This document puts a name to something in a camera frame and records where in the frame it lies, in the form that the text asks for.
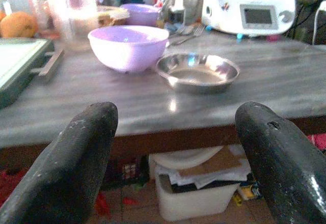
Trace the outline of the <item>large purple plastic bowl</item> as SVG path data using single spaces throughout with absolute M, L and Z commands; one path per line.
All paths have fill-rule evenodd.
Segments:
M 169 32 L 144 25 L 101 27 L 88 33 L 92 51 L 105 66 L 122 73 L 143 72 L 162 57 Z

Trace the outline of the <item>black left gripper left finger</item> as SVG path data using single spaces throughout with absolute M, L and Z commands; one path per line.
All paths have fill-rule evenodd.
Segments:
M 0 224 L 85 224 L 118 126 L 111 102 L 88 106 L 37 157 L 0 207 Z

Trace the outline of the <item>silver fork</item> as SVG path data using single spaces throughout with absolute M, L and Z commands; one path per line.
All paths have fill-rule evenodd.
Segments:
M 204 30 L 206 28 L 206 25 L 204 24 L 201 24 L 199 26 L 197 26 L 197 28 L 188 36 L 186 36 L 185 38 L 179 40 L 179 41 L 174 41 L 172 43 L 169 43 L 166 47 L 170 47 L 170 46 L 178 46 L 178 45 L 181 45 L 183 44 L 184 42 L 190 40 L 190 39 L 193 39 L 193 38 L 196 38 L 196 37 L 199 37 L 203 34 Z

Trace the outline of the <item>stainless steel shallow bowl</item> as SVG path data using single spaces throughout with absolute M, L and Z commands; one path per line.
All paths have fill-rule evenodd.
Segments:
M 228 89 L 239 77 L 240 68 L 218 55 L 177 53 L 158 60 L 159 76 L 175 91 L 214 94 Z

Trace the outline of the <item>white kitchen food processor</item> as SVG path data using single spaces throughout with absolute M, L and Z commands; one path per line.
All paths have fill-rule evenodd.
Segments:
M 203 0 L 201 22 L 230 34 L 277 35 L 293 25 L 295 8 L 295 0 Z

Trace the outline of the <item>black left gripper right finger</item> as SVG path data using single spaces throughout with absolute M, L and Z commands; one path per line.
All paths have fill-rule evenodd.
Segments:
M 235 127 L 277 224 L 326 224 L 326 155 L 291 121 L 246 102 Z

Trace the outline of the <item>small purple plastic bowl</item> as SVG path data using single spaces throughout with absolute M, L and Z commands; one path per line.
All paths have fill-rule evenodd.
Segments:
M 122 4 L 120 8 L 127 10 L 127 25 L 156 26 L 159 8 L 147 4 Z

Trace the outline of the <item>brown cardboard sheet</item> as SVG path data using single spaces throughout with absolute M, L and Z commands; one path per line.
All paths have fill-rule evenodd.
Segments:
M 228 145 L 224 146 L 206 162 L 189 169 L 179 170 L 178 173 L 181 177 L 190 177 L 220 172 L 222 170 L 241 166 L 240 160 L 245 158 L 246 157 L 242 152 L 238 153 L 236 151 L 233 153 L 230 149 L 230 145 Z

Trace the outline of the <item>white storage bin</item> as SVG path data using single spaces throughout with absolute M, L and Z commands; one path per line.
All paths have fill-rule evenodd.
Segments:
M 176 193 L 167 175 L 156 175 L 155 184 L 159 213 L 166 221 L 222 213 L 240 185 L 239 182 L 223 183 L 213 188 Z

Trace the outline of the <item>clear plastic food container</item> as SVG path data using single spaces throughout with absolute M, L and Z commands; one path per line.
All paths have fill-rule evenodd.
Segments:
M 124 25 L 130 17 L 126 9 L 113 6 L 98 6 L 97 15 L 100 27 Z

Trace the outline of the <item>orange fruit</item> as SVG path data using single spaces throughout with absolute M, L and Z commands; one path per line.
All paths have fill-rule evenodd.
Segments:
M 36 18 L 26 12 L 14 12 L 0 21 L 0 36 L 2 38 L 31 38 L 38 30 Z

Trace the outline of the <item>clear plastic jug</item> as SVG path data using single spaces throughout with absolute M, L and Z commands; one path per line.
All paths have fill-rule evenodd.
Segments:
M 55 28 L 66 49 L 89 50 L 88 33 L 98 28 L 96 0 L 47 0 Z

